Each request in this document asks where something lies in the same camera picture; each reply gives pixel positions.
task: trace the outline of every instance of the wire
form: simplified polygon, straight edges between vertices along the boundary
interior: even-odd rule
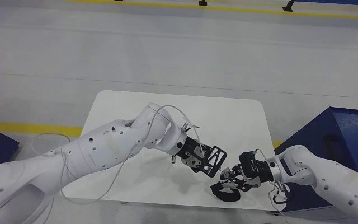
[[[30,146],[31,146],[32,151],[35,152],[35,153],[36,153],[37,155],[39,155],[39,156],[49,157],[48,155],[43,154],[43,153],[40,153],[40,152],[38,152],[38,151],[35,150],[35,148],[34,148],[34,140],[37,139],[37,138],[40,137],[40,136],[51,135],[51,134],[52,134],[52,135],[55,135],[55,136],[63,136],[63,137],[65,137],[65,138],[67,138],[68,142],[71,142],[71,139],[69,139],[69,137],[66,136],[66,135],[64,135],[64,134],[55,133],[55,132],[45,132],[45,133],[42,133],[42,134],[38,134],[37,136],[35,136],[35,137],[31,140]]]
[[[258,148],[258,149],[256,149],[256,151],[260,151],[260,153],[261,153],[262,156],[264,157],[265,161],[269,164],[269,162],[268,162],[266,156],[263,154],[263,152],[261,151],[261,149]],[[272,183],[270,182],[270,184],[272,184],[272,185],[274,186],[274,188],[273,188],[270,192],[267,193],[267,196],[268,196],[268,198],[269,198],[269,200],[270,200],[271,205],[273,206],[273,208],[274,208],[276,211],[278,211],[278,212],[284,217],[284,219],[285,219],[285,221],[286,221],[287,224],[290,224],[290,222],[287,220],[287,217],[286,217],[280,210],[278,210],[278,209],[274,206],[274,203],[272,202],[272,198],[271,198],[271,195],[270,195],[270,194],[276,190],[275,176],[273,175],[272,177],[273,177],[273,179],[274,179],[274,183],[272,184]]]
[[[176,106],[173,106],[173,105],[164,105],[164,106],[161,106],[161,107],[154,113],[153,118],[152,118],[152,121],[151,121],[150,126],[149,126],[149,129],[148,129],[148,132],[147,132],[147,134],[145,135],[145,137],[144,137],[143,140],[145,140],[145,139],[147,138],[147,136],[149,135],[150,129],[152,128],[152,125],[153,125],[154,118],[156,117],[156,115],[159,113],[159,111],[160,111],[162,108],[175,108],[176,110],[178,110],[178,111],[189,121],[189,118],[184,114],[184,112],[181,111],[181,110],[180,110],[179,108],[177,108]],[[189,121],[189,123],[190,123],[192,129],[193,129],[194,132],[195,132],[197,141],[199,142],[202,156],[205,158],[204,150],[202,150],[202,145],[201,145],[201,142],[200,142],[199,135],[197,134],[196,128],[191,124],[190,121]]]
[[[176,110],[178,110],[178,111],[189,121],[188,117],[183,113],[183,111],[181,111],[181,110],[180,110],[179,108],[177,108],[176,106],[173,106],[173,105],[164,105],[164,106],[161,106],[161,107],[160,107],[158,110],[156,110],[156,112],[154,113],[154,115],[153,115],[153,117],[152,117],[152,120],[151,120],[151,122],[150,122],[149,128],[148,128],[148,131],[147,131],[145,137],[141,140],[142,143],[146,140],[146,138],[147,138],[148,135],[149,135],[150,130],[152,129],[152,125],[153,125],[153,122],[154,122],[154,118],[155,118],[156,115],[159,113],[159,111],[160,111],[162,108],[165,108],[165,107],[175,108]],[[192,125],[192,128],[193,128],[193,130],[194,130],[194,132],[195,132],[195,134],[196,134],[197,140],[198,140],[198,142],[199,142],[202,155],[203,155],[203,157],[205,158],[204,150],[202,150],[202,145],[201,145],[201,142],[200,142],[199,135],[197,134],[196,128],[195,128],[193,125]],[[135,145],[133,146],[133,148],[129,151],[127,157],[125,158],[125,160],[123,161],[123,163],[122,163],[121,166],[119,167],[119,169],[118,169],[118,171],[117,171],[115,177],[113,178],[113,181],[111,182],[111,184],[110,184],[110,186],[108,187],[108,189],[106,190],[106,192],[105,192],[103,195],[101,195],[99,198],[97,198],[96,200],[94,200],[94,201],[92,201],[92,202],[89,202],[89,203],[78,203],[78,202],[75,202],[75,201],[69,199],[68,197],[66,197],[66,195],[63,193],[63,189],[62,189],[62,177],[63,177],[64,168],[65,168],[65,166],[63,166],[62,173],[61,173],[61,178],[60,178],[60,192],[61,192],[62,196],[63,196],[66,200],[68,200],[69,202],[72,202],[73,204],[78,204],[78,205],[92,204],[92,203],[94,203],[94,202],[96,202],[96,201],[102,199],[102,198],[111,190],[111,188],[112,188],[112,186],[114,185],[114,182],[116,181],[116,179],[117,179],[117,177],[118,177],[120,171],[122,170],[122,167],[124,166],[124,163],[125,163],[125,162],[127,161],[127,159],[129,158],[129,155],[131,155],[131,153],[132,153],[133,149],[135,148],[135,146],[137,146],[137,144],[135,144]],[[64,156],[64,164],[66,164],[66,160],[67,160],[66,154],[63,153],[62,151],[61,151],[60,153]]]
[[[53,206],[54,206],[54,201],[55,201],[55,197],[52,199],[51,206],[50,206],[50,210],[49,210],[49,214],[47,215],[47,217],[46,217],[45,221],[43,222],[43,224],[45,224],[45,223],[47,222],[47,220],[49,219],[49,217],[50,217],[52,208],[53,208]]]
[[[60,134],[60,133],[46,132],[46,133],[38,134],[37,136],[35,136],[34,138],[32,138],[30,146],[31,146],[32,151],[35,152],[35,153],[36,153],[37,155],[39,155],[39,156],[49,157],[49,156],[46,155],[46,154],[41,154],[40,152],[36,151],[35,148],[34,148],[34,140],[37,139],[38,137],[44,136],[44,135],[46,135],[46,134],[48,134],[48,135],[52,134],[52,135],[55,135],[55,136],[63,136],[63,137],[65,137],[65,138],[67,138],[68,142],[71,142],[71,139],[70,139],[68,136],[66,136],[66,135],[64,135],[64,134]],[[52,199],[52,202],[51,202],[51,205],[50,205],[50,211],[49,211],[49,213],[48,213],[48,215],[47,215],[45,221],[43,222],[43,224],[45,224],[45,223],[47,222],[47,220],[49,219],[49,217],[50,217],[52,208],[53,208],[53,206],[54,206],[54,201],[55,201],[55,197]]]

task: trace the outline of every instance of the yellow floor stripe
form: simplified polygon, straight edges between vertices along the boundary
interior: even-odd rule
[[[165,3],[152,3],[152,2],[120,2],[109,0],[66,0],[70,2],[84,2],[84,3],[102,3],[102,4],[125,4],[131,6],[147,6],[147,7],[171,7],[171,8],[194,8],[202,10],[221,10],[221,11],[235,11],[235,12],[251,12],[251,13],[265,13],[277,15],[290,15],[290,16],[310,16],[310,17],[330,17],[330,18],[358,18],[358,15],[339,15],[328,13],[311,13],[311,12],[285,12],[274,10],[257,10],[250,8],[230,8],[221,6],[194,6],[187,4],[165,4]]]
[[[0,132],[12,133],[26,133],[26,134],[41,134],[46,132],[55,132],[64,134],[69,137],[79,137],[81,135],[81,127],[69,127],[60,125],[47,124],[25,124],[25,123],[10,123],[0,122]],[[273,141],[274,148],[281,145],[280,141]]]

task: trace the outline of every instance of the blue box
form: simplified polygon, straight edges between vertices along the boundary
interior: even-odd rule
[[[18,142],[0,133],[0,164],[10,161],[13,153],[18,150]]]
[[[297,144],[306,146],[318,157],[339,162],[358,172],[358,110],[328,108],[278,146],[275,154]],[[294,193],[294,199],[282,212],[332,206],[310,185],[288,183],[288,186]]]

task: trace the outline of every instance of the floor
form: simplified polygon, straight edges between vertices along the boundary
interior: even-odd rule
[[[101,90],[232,97],[262,102],[272,140],[284,141],[329,106],[358,109],[357,27],[357,20],[344,18],[2,1],[0,122],[81,127]],[[21,142],[17,159],[33,156],[32,135],[9,135]],[[59,144],[42,140],[43,150]],[[48,220],[169,222],[284,219],[260,211],[107,201],[81,207],[57,196]]]

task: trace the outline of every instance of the tabletop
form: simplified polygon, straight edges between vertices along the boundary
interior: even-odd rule
[[[150,94],[143,92],[101,91],[96,96],[81,135],[115,119],[134,119],[149,103],[174,105],[181,109],[197,129],[200,140],[209,146],[218,146],[227,152],[222,165],[233,167],[244,151],[260,148],[266,157],[274,155],[269,128],[263,106],[256,100],[219,97]],[[173,108],[166,108],[176,123],[184,124],[183,116]],[[188,132],[195,138],[195,133]],[[264,160],[259,153],[258,160]],[[87,175],[64,188],[68,197],[97,199],[111,184],[118,166]],[[222,202],[211,192],[219,173],[209,178],[194,173],[189,167],[159,150],[143,148],[138,155],[127,160],[112,189],[104,200],[204,206],[220,208],[247,208],[274,211],[267,193],[272,185],[241,192],[238,202]],[[283,209],[285,205],[276,205]]]

